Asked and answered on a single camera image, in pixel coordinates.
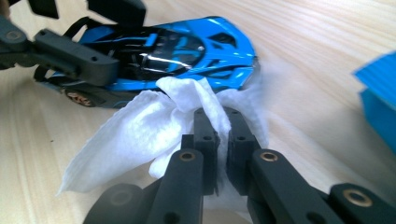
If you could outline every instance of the blue object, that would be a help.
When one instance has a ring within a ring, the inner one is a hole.
[[[355,72],[367,86],[361,93],[364,115],[396,153],[396,51]]]
[[[240,89],[260,68],[248,37],[222,17],[134,29],[98,25],[79,43],[120,61],[118,79],[108,86],[60,73],[46,80],[85,106],[121,107],[141,91],[158,90],[156,81],[169,76],[205,77],[214,91]]]

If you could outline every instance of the car wheel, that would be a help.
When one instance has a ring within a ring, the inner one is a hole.
[[[85,95],[79,91],[65,90],[64,94],[76,104],[87,106],[87,107],[95,107],[95,103]]]

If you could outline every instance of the crumpled paper towel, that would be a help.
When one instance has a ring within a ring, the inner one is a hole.
[[[215,94],[206,79],[164,77],[158,91],[142,91],[115,113],[68,165],[59,192],[87,192],[135,167],[152,161],[149,173],[164,174],[170,156],[179,150],[181,135],[192,132],[193,112],[202,107],[220,138],[219,197],[205,197],[206,208],[247,211],[246,201],[228,181],[225,164],[230,121],[223,110],[239,110],[262,147],[267,147],[262,112],[262,74],[257,73],[241,91]]]

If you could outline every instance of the wooden table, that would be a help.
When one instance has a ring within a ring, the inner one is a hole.
[[[30,37],[62,34],[90,15],[85,1],[58,1],[58,21],[20,2],[11,18]],[[396,49],[396,2],[145,1],[146,25],[223,16],[255,44],[268,76],[263,116],[270,148],[284,153],[308,182],[325,191],[352,182],[396,205],[396,157],[361,112],[363,86],[351,75]],[[80,223],[106,187],[55,196],[67,164],[116,110],[86,108],[32,79],[34,68],[0,72],[0,223]],[[131,183],[150,181],[142,166]],[[205,211],[204,223],[245,223]]]

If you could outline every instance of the toy car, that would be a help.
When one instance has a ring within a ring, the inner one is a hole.
[[[221,17],[134,29],[91,23],[79,43],[120,61],[115,83],[94,86],[62,73],[35,76],[80,105],[123,107],[141,91],[158,90],[156,80],[169,76],[206,77],[214,91],[240,89],[259,67],[249,39]]]

